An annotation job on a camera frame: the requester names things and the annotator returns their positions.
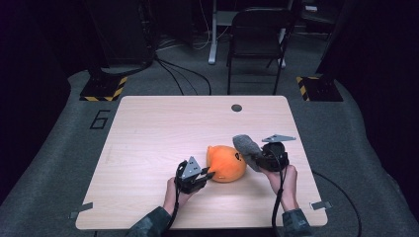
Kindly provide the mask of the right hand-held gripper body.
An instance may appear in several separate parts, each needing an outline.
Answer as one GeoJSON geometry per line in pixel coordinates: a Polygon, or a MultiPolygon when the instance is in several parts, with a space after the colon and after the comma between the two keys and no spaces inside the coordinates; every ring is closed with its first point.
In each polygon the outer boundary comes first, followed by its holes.
{"type": "Polygon", "coordinates": [[[289,164],[288,152],[284,142],[295,140],[295,137],[274,134],[263,139],[262,157],[258,166],[270,172],[280,172],[289,164]]]}

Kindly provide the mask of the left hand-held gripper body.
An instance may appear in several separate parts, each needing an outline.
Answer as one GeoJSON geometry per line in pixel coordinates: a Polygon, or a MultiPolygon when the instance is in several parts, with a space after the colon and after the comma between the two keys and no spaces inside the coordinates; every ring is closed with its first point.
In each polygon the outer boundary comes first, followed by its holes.
{"type": "Polygon", "coordinates": [[[177,190],[184,194],[191,194],[202,189],[207,181],[206,174],[201,175],[201,171],[202,168],[193,156],[181,162],[175,176],[177,190]]]}

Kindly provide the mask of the orange soft toy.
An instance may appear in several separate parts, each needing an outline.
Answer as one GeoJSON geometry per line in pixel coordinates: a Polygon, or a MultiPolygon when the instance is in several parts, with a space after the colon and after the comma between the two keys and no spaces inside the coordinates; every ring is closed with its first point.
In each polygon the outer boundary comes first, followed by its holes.
{"type": "Polygon", "coordinates": [[[247,164],[234,147],[216,145],[208,147],[207,166],[215,182],[230,183],[243,177],[247,164]]]}

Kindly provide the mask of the grey fluffy cloth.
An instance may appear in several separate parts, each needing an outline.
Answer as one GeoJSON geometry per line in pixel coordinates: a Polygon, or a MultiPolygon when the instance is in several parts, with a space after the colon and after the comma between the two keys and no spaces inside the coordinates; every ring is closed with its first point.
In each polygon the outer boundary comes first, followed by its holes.
{"type": "Polygon", "coordinates": [[[242,155],[246,164],[255,172],[260,172],[257,159],[262,157],[262,150],[247,134],[235,135],[232,138],[235,149],[242,155]]]}

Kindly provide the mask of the person's left hand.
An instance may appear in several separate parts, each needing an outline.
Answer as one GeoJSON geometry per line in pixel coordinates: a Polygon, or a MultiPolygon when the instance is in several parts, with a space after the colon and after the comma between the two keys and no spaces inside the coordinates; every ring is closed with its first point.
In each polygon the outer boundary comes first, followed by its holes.
{"type": "Polygon", "coordinates": [[[172,177],[167,181],[166,194],[162,207],[167,213],[172,215],[175,209],[175,204],[178,204],[178,207],[182,208],[192,196],[193,194],[184,193],[180,193],[177,196],[175,178],[172,177]]]}

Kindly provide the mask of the person's right hand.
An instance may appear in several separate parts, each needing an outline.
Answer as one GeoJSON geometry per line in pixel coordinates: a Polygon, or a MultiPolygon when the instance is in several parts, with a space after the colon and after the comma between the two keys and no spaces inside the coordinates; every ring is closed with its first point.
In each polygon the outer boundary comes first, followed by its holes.
{"type": "Polygon", "coordinates": [[[291,211],[298,208],[296,200],[296,179],[297,170],[295,166],[289,165],[284,171],[284,180],[281,181],[279,172],[270,172],[261,169],[261,172],[267,177],[273,192],[276,194],[280,188],[283,188],[281,205],[284,211],[291,211]]]}

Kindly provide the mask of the black stand base striped edge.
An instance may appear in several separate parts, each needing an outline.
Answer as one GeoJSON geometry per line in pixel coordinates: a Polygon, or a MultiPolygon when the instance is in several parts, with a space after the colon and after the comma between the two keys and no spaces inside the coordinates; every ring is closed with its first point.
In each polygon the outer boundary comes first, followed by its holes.
{"type": "Polygon", "coordinates": [[[334,82],[325,82],[318,77],[297,77],[299,91],[307,102],[342,102],[334,82]]]}
{"type": "Polygon", "coordinates": [[[115,101],[123,91],[127,78],[108,78],[101,82],[89,80],[80,93],[80,101],[111,102],[115,101]]]}

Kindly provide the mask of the black folding chair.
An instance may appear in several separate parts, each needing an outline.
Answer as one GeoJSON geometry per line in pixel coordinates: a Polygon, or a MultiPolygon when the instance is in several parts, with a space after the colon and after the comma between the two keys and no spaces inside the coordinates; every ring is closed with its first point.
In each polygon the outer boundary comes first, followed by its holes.
{"type": "Polygon", "coordinates": [[[234,58],[268,59],[267,68],[276,61],[278,70],[273,91],[276,94],[295,22],[294,13],[284,8],[247,8],[233,17],[226,60],[227,94],[231,92],[234,58]]]}

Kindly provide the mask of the dark curtain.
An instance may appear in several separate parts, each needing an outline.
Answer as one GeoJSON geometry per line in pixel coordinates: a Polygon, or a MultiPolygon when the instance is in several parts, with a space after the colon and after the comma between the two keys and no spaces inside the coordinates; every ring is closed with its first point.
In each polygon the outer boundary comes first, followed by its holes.
{"type": "Polygon", "coordinates": [[[36,157],[70,95],[65,0],[0,0],[0,202],[36,157]]]}
{"type": "Polygon", "coordinates": [[[357,102],[371,146],[419,220],[419,0],[345,0],[318,71],[357,102]]]}

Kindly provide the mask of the black equipment case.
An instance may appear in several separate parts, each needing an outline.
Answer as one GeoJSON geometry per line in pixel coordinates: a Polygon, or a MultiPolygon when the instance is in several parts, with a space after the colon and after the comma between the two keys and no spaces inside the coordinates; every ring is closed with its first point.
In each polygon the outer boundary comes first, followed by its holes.
{"type": "Polygon", "coordinates": [[[155,52],[149,0],[90,0],[89,9],[110,65],[148,67],[155,52]]]}

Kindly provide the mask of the white desk frame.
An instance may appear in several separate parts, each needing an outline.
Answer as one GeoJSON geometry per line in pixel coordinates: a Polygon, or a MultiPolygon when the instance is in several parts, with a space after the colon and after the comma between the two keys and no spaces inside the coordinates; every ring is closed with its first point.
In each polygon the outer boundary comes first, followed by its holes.
{"type": "Polygon", "coordinates": [[[216,63],[217,43],[220,34],[217,32],[218,27],[230,27],[234,16],[237,14],[236,10],[219,11],[217,9],[217,2],[219,0],[211,0],[211,33],[210,33],[210,49],[209,49],[209,65],[216,63]]]}

